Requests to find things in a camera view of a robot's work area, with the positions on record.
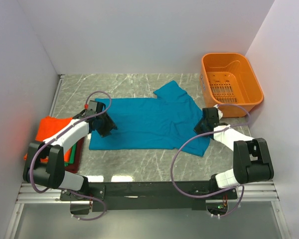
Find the teal blue t shirt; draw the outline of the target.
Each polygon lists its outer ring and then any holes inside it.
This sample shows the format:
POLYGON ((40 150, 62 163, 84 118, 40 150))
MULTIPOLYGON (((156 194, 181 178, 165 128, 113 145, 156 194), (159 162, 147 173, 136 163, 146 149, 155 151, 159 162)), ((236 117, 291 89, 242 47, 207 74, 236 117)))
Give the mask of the teal blue t shirt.
POLYGON ((106 137, 93 131, 89 149, 181 149, 203 156, 210 139, 194 139, 194 127, 202 118, 202 110, 193 98, 176 81, 154 94, 156 98, 99 99, 112 104, 107 113, 118 128, 106 137))

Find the orange plastic basket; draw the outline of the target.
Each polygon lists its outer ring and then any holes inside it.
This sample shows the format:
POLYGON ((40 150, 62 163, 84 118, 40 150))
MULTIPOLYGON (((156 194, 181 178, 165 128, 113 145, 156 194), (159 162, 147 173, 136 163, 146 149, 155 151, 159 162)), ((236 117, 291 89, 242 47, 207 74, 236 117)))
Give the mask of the orange plastic basket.
POLYGON ((264 94, 248 59, 239 53, 207 53, 201 59, 200 85, 207 107, 220 107, 225 118, 241 118, 264 94))

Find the aluminium rail frame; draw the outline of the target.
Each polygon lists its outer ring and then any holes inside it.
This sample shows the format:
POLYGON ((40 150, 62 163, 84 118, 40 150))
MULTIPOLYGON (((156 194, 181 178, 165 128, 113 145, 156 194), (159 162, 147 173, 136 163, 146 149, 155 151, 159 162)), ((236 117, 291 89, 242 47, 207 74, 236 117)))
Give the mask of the aluminium rail frame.
MULTIPOLYGON (((70 201, 60 200, 59 189, 49 189, 45 193, 37 193, 31 184, 22 183, 16 203, 17 204, 70 204, 70 201)), ((243 202, 273 202, 279 201, 275 185, 272 181, 250 183, 245 185, 243 202)))

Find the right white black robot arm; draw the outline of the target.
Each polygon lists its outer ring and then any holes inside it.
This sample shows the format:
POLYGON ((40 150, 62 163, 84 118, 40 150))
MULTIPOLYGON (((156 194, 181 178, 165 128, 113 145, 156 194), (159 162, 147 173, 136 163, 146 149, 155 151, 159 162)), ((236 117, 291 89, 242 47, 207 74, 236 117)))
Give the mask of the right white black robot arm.
POLYGON ((253 182, 272 180, 274 168, 263 138, 253 138, 238 132, 234 126, 221 122, 222 112, 217 106, 202 109, 202 118, 194 128, 197 135, 205 135, 233 152, 232 169, 211 176, 209 194, 221 198, 227 188, 253 182))

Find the folded dark red t shirt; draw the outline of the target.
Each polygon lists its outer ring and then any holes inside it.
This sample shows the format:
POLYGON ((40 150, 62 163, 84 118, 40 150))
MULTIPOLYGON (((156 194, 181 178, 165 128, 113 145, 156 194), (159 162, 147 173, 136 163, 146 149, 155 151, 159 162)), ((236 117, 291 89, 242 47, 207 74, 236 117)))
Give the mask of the folded dark red t shirt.
POLYGON ((75 153, 75 162, 74 162, 74 164, 65 167, 66 171, 71 172, 71 173, 77 173, 78 172, 84 140, 85 140, 85 138, 81 138, 77 142, 77 148, 76 148, 76 153, 75 153))

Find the folded orange t shirt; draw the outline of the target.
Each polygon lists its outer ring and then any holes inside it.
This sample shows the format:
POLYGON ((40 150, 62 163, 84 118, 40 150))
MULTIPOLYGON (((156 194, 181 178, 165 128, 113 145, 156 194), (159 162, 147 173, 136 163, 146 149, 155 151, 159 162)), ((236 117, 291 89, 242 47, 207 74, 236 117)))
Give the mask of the folded orange t shirt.
MULTIPOLYGON (((65 128, 70 122, 72 118, 65 118, 65 119, 57 119, 50 116, 43 118, 40 121, 39 128, 35 137, 37 141, 43 141, 49 137, 52 137, 60 130, 65 128)), ((43 163, 48 162, 48 157, 45 159, 40 160, 43 163)), ((72 148, 69 149, 64 155, 64 165, 68 166, 69 164, 74 163, 74 153, 72 154, 72 148)))

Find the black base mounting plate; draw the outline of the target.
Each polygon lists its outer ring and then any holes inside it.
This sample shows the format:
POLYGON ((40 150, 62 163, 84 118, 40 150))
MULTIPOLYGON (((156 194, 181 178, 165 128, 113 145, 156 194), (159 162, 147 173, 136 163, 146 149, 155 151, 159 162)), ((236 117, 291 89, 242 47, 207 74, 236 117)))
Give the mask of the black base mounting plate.
MULTIPOLYGON (((215 183, 209 181, 178 181, 177 186, 184 192, 203 196, 216 192, 215 183)), ((100 199, 107 210, 146 210, 146 209, 192 209, 206 210, 206 200, 234 200, 238 198, 235 189, 203 199, 187 197, 178 192, 171 182, 91 182, 90 194, 100 199)), ((70 192, 61 193, 60 201, 78 204, 89 199, 78 197, 70 192)))

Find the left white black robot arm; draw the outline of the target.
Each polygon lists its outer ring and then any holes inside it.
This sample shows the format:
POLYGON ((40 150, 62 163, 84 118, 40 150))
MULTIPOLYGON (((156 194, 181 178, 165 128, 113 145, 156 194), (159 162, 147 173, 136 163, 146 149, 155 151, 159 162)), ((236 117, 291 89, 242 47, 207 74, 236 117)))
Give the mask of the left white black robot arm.
POLYGON ((104 103, 90 100, 65 128, 44 141, 30 143, 23 170, 24 181, 52 189, 71 190, 76 199, 86 199, 90 193, 88 178, 66 171, 64 155, 77 141, 92 132, 106 137, 111 130, 117 129, 107 110, 104 103))

